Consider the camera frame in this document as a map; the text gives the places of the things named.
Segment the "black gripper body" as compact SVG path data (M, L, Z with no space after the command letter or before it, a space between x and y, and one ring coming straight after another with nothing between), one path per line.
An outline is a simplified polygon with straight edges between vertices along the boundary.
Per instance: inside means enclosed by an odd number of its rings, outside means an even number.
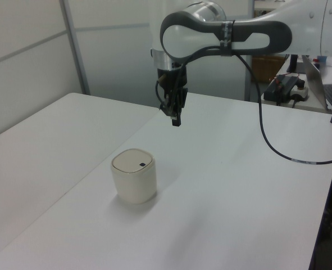
M181 72L180 79L178 80L178 89L185 89L185 91L188 91L188 88L186 87L187 84L187 69L184 68L183 70L181 68L178 68L176 70L162 70L157 69L157 75L158 75L158 82L159 85L163 88L165 92L170 92L174 89L176 85L176 80Z

